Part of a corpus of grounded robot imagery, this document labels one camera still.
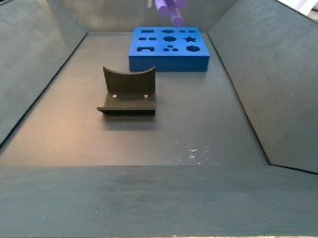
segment gray wall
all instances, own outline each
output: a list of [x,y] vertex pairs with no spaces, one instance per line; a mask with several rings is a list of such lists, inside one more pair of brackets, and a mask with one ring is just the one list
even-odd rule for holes
[[[130,32],[134,26],[168,26],[148,0],[58,0],[89,32]],[[187,26],[207,32],[236,0],[188,0],[181,10]]]
[[0,144],[84,35],[53,1],[0,6]]
[[1,237],[316,237],[318,177],[272,166],[0,168]]
[[318,172],[316,23],[237,0],[208,34],[271,163]]

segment blue foam block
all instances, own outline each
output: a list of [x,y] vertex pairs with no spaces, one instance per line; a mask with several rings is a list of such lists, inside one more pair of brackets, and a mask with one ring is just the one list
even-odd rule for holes
[[196,27],[136,27],[129,51],[132,72],[207,71],[209,54]]

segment purple object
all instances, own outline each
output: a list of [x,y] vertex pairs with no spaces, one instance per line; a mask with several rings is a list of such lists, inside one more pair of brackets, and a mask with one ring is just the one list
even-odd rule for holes
[[180,27],[184,25],[184,20],[180,15],[179,9],[175,7],[173,0],[167,0],[167,4],[168,4],[168,13],[169,13],[172,25],[175,27]]
[[155,0],[156,11],[161,17],[168,16],[168,5],[165,0]]
[[185,1],[185,0],[173,0],[173,5],[175,5],[177,8],[184,8],[184,7],[185,7],[185,4],[187,4],[187,1]]

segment circular hole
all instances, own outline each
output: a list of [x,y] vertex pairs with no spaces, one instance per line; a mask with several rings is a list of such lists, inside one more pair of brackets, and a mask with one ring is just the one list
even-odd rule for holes
[[200,50],[196,46],[188,46],[185,49],[192,52],[196,52]]
[[163,30],[163,33],[173,33],[172,30]]
[[165,36],[164,40],[172,42],[176,41],[176,38],[173,36]]

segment gray floor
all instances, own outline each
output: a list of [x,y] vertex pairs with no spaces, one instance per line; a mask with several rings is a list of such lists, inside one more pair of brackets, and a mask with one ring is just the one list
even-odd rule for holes
[[126,72],[129,33],[90,33],[1,149],[1,166],[265,165],[215,50],[205,73],[157,73],[151,117],[104,117],[101,67]]

